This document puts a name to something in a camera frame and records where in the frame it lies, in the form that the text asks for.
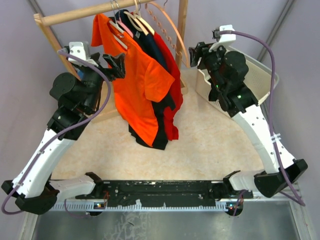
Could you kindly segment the red t shirt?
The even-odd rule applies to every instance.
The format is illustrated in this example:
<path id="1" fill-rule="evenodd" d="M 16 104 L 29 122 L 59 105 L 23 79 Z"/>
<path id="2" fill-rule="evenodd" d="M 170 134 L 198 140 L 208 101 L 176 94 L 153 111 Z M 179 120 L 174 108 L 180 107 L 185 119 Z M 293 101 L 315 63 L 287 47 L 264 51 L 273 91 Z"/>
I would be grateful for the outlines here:
<path id="1" fill-rule="evenodd" d="M 171 110 L 170 107 L 166 107 L 164 109 L 164 127 L 165 127 L 165 133 L 167 135 L 167 139 L 169 141 L 172 140 L 178 140 L 179 139 L 179 130 L 174 125 L 174 117 L 178 110 L 180 110 L 182 103 L 183 103 L 183 94 L 181 91 L 181 72 L 175 62 L 175 59 L 173 58 L 173 55 L 165 42 L 163 41 L 162 37 L 155 32 L 154 33 L 154 41 L 161 51 L 168 73 L 174 78 L 174 82 L 172 83 L 169 94 L 171 95 L 174 103 L 175 108 L 174 110 Z"/>

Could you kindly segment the beige wooden hanger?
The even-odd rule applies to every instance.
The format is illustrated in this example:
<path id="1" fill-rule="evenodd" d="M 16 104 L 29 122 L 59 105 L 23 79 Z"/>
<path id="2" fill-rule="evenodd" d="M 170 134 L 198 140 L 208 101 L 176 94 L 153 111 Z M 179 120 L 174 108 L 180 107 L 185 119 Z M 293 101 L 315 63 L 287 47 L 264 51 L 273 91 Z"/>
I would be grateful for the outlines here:
<path id="1" fill-rule="evenodd" d="M 153 36 L 155 34 L 155 30 L 142 18 L 140 8 L 138 7 L 138 2 L 136 0 L 134 0 L 134 5 L 135 11 L 133 13 L 126 11 L 124 14 L 127 15 L 129 21 L 137 31 L 142 32 L 146 36 Z"/>

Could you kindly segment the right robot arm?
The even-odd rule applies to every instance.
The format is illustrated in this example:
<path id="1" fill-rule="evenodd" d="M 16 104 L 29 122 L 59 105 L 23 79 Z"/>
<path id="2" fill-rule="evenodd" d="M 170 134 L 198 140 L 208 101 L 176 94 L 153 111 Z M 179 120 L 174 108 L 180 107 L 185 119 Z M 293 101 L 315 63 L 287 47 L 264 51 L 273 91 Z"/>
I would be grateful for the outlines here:
<path id="1" fill-rule="evenodd" d="M 278 76 L 249 55 L 218 43 L 199 42 L 189 55 L 190 66 L 197 68 L 196 92 L 242 128 L 262 161 L 261 170 L 228 175 L 224 194 L 235 198 L 241 190 L 256 190 L 272 198 L 296 182 L 308 165 L 285 148 L 261 109 L 270 96 L 268 85 L 276 86 Z"/>

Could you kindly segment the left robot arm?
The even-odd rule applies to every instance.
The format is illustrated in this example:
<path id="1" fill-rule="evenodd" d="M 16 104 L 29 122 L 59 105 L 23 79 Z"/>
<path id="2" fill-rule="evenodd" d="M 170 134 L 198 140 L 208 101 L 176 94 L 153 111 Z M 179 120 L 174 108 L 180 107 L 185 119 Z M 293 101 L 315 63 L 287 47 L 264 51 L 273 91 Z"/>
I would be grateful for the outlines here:
<path id="1" fill-rule="evenodd" d="M 105 68 L 99 63 L 99 53 L 88 59 L 62 50 L 59 54 L 71 59 L 83 78 L 78 80 L 64 72 L 54 79 L 50 95 L 57 100 L 58 108 L 47 123 L 41 143 L 21 173 L 1 185 L 7 197 L 15 199 L 19 213 L 42 215 L 57 202 L 80 197 L 97 199 L 104 192 L 103 180 L 93 172 L 67 180 L 52 180 L 51 175 L 88 123 L 107 105 L 101 101 L 102 85 L 125 77 L 125 56 L 103 54 L 108 63 Z"/>

